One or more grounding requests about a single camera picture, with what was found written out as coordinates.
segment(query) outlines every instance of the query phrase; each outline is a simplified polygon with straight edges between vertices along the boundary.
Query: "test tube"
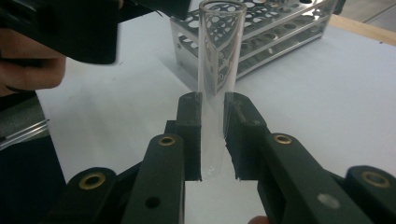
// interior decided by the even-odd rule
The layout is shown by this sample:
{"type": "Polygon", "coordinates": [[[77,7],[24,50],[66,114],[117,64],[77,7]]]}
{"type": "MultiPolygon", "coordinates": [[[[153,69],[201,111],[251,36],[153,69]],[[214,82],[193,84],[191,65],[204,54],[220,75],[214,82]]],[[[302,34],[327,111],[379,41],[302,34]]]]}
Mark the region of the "test tube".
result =
{"type": "Polygon", "coordinates": [[[201,174],[219,174],[227,130],[224,97],[234,90],[247,6],[212,0],[199,6],[198,92],[202,94],[201,174]]]}

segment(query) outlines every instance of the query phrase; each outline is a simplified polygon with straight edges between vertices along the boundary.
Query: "metal rod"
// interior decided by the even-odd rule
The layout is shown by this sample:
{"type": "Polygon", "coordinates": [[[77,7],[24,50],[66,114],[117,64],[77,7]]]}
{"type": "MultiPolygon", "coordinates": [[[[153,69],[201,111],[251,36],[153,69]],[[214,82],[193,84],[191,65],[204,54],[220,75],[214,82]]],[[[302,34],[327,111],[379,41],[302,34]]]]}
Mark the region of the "metal rod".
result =
{"type": "Polygon", "coordinates": [[[44,119],[30,127],[7,136],[4,141],[0,142],[0,151],[46,131],[48,129],[47,121],[47,119],[44,119]]]}

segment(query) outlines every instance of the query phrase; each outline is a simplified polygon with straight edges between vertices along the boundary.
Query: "brass grommet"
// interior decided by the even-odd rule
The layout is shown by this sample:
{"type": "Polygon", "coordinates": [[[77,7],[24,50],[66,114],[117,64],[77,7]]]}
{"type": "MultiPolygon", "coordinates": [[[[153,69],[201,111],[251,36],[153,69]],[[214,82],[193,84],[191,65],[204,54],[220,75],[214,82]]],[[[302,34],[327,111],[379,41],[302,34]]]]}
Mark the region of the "brass grommet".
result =
{"type": "Polygon", "coordinates": [[[379,188],[389,188],[390,187],[390,182],[388,179],[386,179],[384,176],[372,172],[372,171],[365,171],[361,174],[363,177],[363,180],[366,181],[367,183],[379,187],[379,188]]]}
{"type": "Polygon", "coordinates": [[[78,186],[81,189],[96,189],[101,186],[106,181],[106,176],[103,173],[95,172],[85,175],[81,178],[78,183],[78,186]]]}
{"type": "Polygon", "coordinates": [[[172,136],[164,136],[158,140],[158,144],[164,147],[172,146],[176,142],[176,139],[172,136]]]}
{"type": "Polygon", "coordinates": [[[279,144],[288,145],[291,144],[291,138],[283,134],[277,134],[274,136],[274,139],[279,144]]]}

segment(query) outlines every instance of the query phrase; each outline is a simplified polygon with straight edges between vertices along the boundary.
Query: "finger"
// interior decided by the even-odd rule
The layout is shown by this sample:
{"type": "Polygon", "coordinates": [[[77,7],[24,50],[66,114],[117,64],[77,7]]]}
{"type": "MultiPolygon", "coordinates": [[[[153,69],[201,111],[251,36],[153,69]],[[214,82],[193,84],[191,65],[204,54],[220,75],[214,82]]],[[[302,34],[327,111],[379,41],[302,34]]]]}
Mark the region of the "finger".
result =
{"type": "Polygon", "coordinates": [[[2,58],[49,59],[63,55],[11,29],[0,28],[0,56],[2,58]]]}
{"type": "Polygon", "coordinates": [[[6,85],[0,83],[0,97],[2,97],[2,96],[7,96],[7,95],[10,95],[10,94],[13,94],[13,93],[15,93],[15,92],[9,90],[9,89],[6,87],[6,85]]]}
{"type": "Polygon", "coordinates": [[[268,217],[254,217],[248,224],[270,224],[268,217]]]}
{"type": "Polygon", "coordinates": [[[41,67],[22,67],[0,61],[0,82],[26,91],[49,89],[61,84],[65,57],[42,60],[41,67]]]}

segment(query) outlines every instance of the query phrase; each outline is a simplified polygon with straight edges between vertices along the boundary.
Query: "clamp jaw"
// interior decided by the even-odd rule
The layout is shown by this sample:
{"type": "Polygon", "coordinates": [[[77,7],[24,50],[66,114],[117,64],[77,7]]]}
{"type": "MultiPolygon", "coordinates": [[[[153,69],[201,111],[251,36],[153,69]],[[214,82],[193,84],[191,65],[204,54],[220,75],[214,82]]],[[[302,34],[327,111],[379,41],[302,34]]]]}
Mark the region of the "clamp jaw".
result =
{"type": "MultiPolygon", "coordinates": [[[[396,223],[392,175],[369,166],[334,175],[294,137],[270,133],[246,96],[227,93],[224,105],[235,177],[258,180],[271,224],[396,223]]],[[[201,94],[181,96],[177,120],[151,139],[141,163],[120,175],[76,175],[43,223],[184,223],[184,183],[201,179],[200,117],[201,94]]]]}

